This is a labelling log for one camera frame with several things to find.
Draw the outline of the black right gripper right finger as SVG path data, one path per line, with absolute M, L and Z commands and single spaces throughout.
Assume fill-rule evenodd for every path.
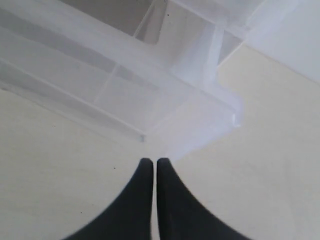
M 161 240 L 248 239 L 193 196 L 168 158 L 161 158 L 156 163 L 156 204 Z

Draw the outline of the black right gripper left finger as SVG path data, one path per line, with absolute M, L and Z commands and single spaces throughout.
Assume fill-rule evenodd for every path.
M 143 158 L 118 197 L 67 240 L 150 240 L 153 162 Z

